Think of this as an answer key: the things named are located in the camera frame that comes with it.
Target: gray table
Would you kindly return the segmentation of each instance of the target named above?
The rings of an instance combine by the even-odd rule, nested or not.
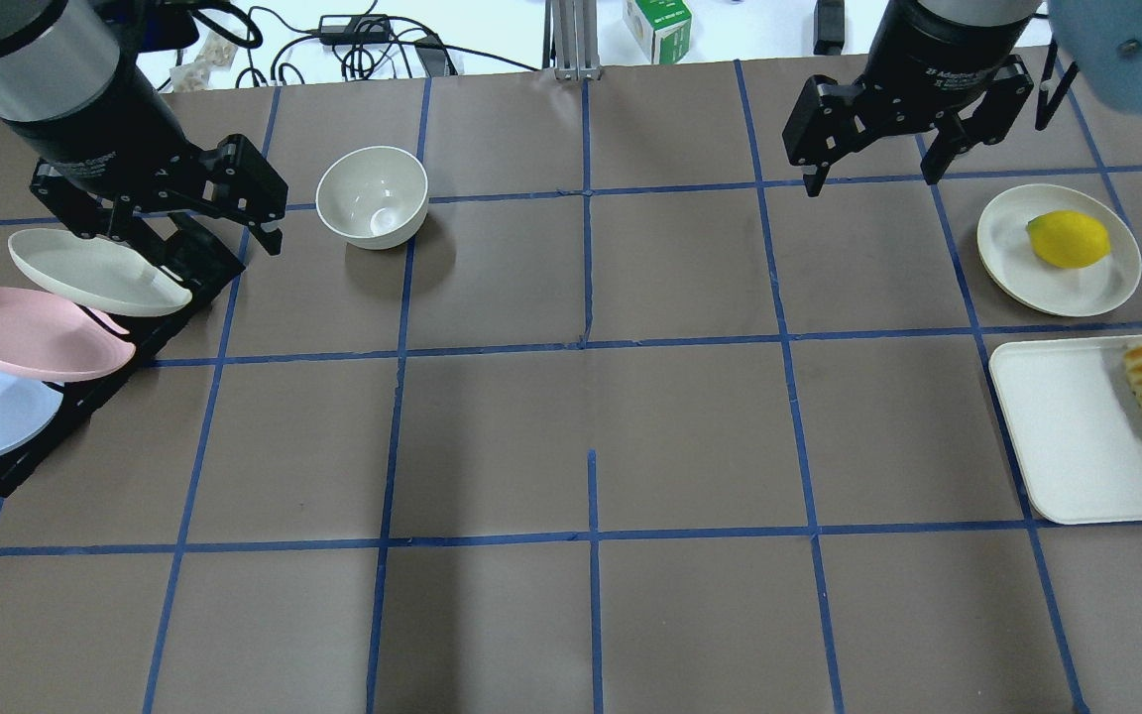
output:
[[[906,137],[806,199],[793,94],[858,69],[170,96],[267,142],[284,252],[0,502],[0,711],[1142,711],[1142,524],[1037,519],[984,370],[1142,286],[1052,320],[974,248],[1031,182],[1142,244],[1142,119],[1078,87],[939,188]],[[431,173],[407,249],[312,211],[375,144]],[[32,166],[0,125],[0,284]]]

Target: small box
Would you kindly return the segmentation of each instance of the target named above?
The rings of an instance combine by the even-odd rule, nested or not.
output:
[[[625,24],[652,64],[676,64],[690,50],[694,15],[681,0],[625,0]]]

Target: bowl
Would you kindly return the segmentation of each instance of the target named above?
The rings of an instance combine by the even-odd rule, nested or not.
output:
[[[1038,258],[1026,223],[1064,209],[1104,223],[1113,247],[1109,256],[1078,270]],[[1127,302],[1139,287],[1142,258],[1123,218],[1091,195],[1061,185],[1035,183],[1003,191],[984,207],[975,235],[981,263],[998,288],[1048,315],[1101,315]]]
[[[320,219],[359,248],[402,244],[431,207],[431,180],[413,154],[369,146],[337,159],[316,186]]]

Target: lemon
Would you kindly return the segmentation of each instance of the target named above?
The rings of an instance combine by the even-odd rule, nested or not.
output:
[[[1039,258],[1056,267],[1087,267],[1113,250],[1104,223],[1078,211],[1052,211],[1026,226]]]

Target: screw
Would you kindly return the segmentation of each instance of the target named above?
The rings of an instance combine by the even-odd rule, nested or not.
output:
[[[1139,54],[1142,49],[1142,41],[1139,40],[1127,40],[1123,45],[1118,45],[1118,57],[1123,59],[1129,59]]]

